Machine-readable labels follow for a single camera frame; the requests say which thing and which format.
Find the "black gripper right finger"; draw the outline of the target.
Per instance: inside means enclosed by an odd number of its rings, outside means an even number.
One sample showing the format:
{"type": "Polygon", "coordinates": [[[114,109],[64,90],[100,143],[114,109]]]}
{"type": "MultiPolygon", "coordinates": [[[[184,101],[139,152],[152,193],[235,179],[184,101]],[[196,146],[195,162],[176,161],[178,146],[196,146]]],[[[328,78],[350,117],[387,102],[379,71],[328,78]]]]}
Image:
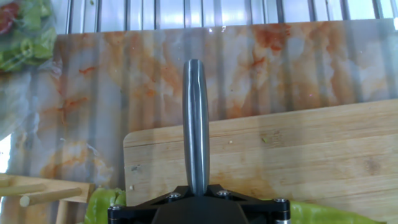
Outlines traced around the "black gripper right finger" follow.
{"type": "Polygon", "coordinates": [[[290,201],[285,198],[261,200],[210,185],[204,194],[205,223],[270,223],[290,224],[290,201]]]}

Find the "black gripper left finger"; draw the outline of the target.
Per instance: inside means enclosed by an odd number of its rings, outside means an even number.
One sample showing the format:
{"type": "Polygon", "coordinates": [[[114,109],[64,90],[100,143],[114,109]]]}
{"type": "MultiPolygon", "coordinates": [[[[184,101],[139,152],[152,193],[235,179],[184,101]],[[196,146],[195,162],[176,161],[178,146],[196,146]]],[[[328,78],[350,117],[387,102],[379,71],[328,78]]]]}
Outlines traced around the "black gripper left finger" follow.
{"type": "Polygon", "coordinates": [[[192,196],[189,186],[178,186],[172,192],[139,205],[123,206],[116,203],[108,208],[108,224],[152,223],[161,206],[192,196]]]}

